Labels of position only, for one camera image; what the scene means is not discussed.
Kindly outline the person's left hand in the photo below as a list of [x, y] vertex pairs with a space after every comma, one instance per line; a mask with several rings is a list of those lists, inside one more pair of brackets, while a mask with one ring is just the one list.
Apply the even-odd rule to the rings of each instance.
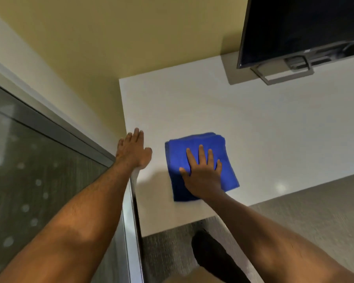
[[146, 166], [142, 166], [142, 152], [145, 148], [144, 146], [144, 132], [140, 130], [139, 145], [132, 143], [132, 134], [134, 132], [129, 132], [126, 137], [124, 137], [124, 148], [122, 153], [116, 153], [114, 165], [125, 165], [131, 169], [144, 169]]

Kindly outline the person's right hand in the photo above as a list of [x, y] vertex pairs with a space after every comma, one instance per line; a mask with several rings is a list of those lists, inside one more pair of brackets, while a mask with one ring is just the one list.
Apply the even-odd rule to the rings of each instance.
[[203, 170], [198, 169], [198, 161], [196, 161], [193, 153], [189, 148], [186, 149], [186, 155], [190, 166], [191, 183], [184, 183], [185, 187], [195, 197], [205, 202], [216, 198], [223, 194], [221, 188], [221, 177], [215, 174], [216, 163], [214, 163], [214, 155], [211, 149], [208, 149], [207, 167]]

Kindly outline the blue cleaning cloth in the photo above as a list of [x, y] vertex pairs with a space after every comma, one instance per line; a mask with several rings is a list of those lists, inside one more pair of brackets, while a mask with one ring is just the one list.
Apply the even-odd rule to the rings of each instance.
[[190, 165], [186, 155], [186, 149], [189, 148], [191, 150], [192, 155], [198, 162], [199, 145], [203, 145], [206, 157], [208, 156], [208, 149], [213, 151], [214, 169], [216, 169], [217, 160], [220, 160], [222, 163], [222, 190], [228, 192], [240, 186], [227, 155], [226, 141], [224, 137], [213, 132], [208, 132], [172, 139], [165, 143], [165, 155], [175, 202], [198, 200], [197, 197], [192, 195], [186, 189], [179, 168], [182, 167], [190, 173]]

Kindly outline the person's left forearm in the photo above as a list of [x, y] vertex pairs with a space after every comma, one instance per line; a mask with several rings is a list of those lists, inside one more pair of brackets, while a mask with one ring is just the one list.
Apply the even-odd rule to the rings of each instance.
[[136, 161], [118, 159], [74, 196], [0, 273], [0, 283], [90, 283], [122, 213]]

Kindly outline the person's right forearm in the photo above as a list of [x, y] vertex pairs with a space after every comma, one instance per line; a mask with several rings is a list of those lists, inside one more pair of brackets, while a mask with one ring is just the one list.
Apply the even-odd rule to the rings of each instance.
[[299, 234], [217, 190], [204, 193], [264, 283], [354, 283], [354, 273]]

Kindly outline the person's black shoe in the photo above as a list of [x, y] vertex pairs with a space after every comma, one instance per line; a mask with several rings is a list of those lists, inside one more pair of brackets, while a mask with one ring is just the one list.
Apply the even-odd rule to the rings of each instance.
[[206, 230], [198, 230], [191, 240], [198, 265], [224, 283], [251, 283], [225, 248]]

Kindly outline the glass window pane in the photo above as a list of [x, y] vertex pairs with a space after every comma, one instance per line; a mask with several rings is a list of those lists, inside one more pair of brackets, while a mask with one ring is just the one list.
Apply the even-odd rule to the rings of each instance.
[[113, 160], [0, 87], [0, 272]]

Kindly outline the grey metal television stand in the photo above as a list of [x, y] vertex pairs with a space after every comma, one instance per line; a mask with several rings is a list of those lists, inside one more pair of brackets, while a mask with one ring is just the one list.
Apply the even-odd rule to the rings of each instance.
[[303, 53], [277, 60], [278, 62], [283, 61], [285, 67], [291, 71], [289, 75], [285, 74], [274, 79], [267, 78], [267, 75], [260, 68], [271, 66], [272, 61], [252, 66], [250, 70], [266, 85], [276, 85], [313, 75], [315, 67], [353, 57], [354, 41], [339, 42], [321, 48], [305, 50]]

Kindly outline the black flat screen television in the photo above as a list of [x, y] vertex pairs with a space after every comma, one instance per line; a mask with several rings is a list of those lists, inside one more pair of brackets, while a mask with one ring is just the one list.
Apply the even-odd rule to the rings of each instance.
[[237, 68], [354, 41], [354, 0], [248, 0]]

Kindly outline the grey metal window frame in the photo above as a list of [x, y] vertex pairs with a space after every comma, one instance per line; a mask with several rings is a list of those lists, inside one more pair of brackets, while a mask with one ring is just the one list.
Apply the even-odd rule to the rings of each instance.
[[[115, 157], [100, 145], [96, 139], [88, 135], [83, 128], [79, 127], [69, 119], [62, 111], [41, 96], [38, 92], [30, 88], [20, 78], [8, 70], [0, 63], [0, 89], [5, 90], [10, 100], [13, 100], [20, 109], [19, 119], [24, 124], [31, 124], [31, 128], [50, 136], [46, 128], [41, 128], [41, 121], [52, 123], [52, 128], [56, 129], [54, 140], [62, 139], [62, 143], [68, 147], [89, 157], [90, 159], [110, 166]], [[130, 177], [124, 194], [123, 211], [120, 233], [115, 241], [121, 243], [123, 239], [126, 244], [126, 260], [129, 283], [144, 283], [142, 270], [141, 236], [139, 234], [139, 222], [137, 214], [137, 204], [135, 192], [132, 187], [132, 176]]]

